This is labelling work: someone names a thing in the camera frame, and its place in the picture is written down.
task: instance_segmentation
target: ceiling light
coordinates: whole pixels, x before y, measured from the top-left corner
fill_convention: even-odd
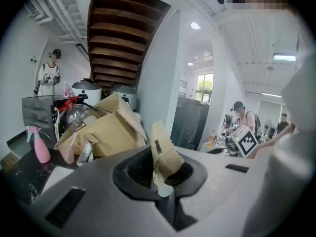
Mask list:
[[[194,22],[194,21],[191,23],[191,27],[192,27],[193,29],[195,29],[195,30],[198,30],[198,29],[201,28],[201,26],[199,26],[199,25],[197,24],[197,22]]]
[[[269,93],[264,93],[264,92],[262,92],[262,95],[272,96],[272,97],[281,97],[280,95],[274,95],[274,94],[269,94]]]
[[[286,54],[275,54],[275,61],[296,61],[296,57],[294,55],[286,55]]]

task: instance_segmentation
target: bottle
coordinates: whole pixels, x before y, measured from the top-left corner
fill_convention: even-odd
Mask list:
[[[40,163],[48,162],[50,160],[50,154],[49,154],[47,146],[45,145],[43,140],[40,138],[40,135],[39,135],[40,128],[37,128],[35,126],[26,126],[25,128],[28,132],[27,142],[30,141],[31,135],[34,134],[35,154],[38,157]]]
[[[211,135],[209,136],[209,141],[211,143],[213,143],[214,139],[215,139],[215,136],[216,136],[216,132],[215,130],[212,131]]]

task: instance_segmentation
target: window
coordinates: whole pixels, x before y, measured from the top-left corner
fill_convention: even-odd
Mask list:
[[[213,74],[206,74],[197,77],[195,99],[209,103],[213,89]]]

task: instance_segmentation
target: backpack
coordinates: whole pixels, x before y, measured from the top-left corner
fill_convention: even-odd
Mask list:
[[[260,123],[258,115],[257,114],[254,114],[254,115],[255,115],[255,136],[260,137],[261,134],[262,134],[262,132],[261,132],[261,123]]]

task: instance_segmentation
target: paper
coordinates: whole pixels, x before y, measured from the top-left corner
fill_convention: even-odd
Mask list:
[[[151,148],[154,161],[153,180],[160,189],[168,176],[175,174],[184,161],[175,151],[161,121],[153,124]]]

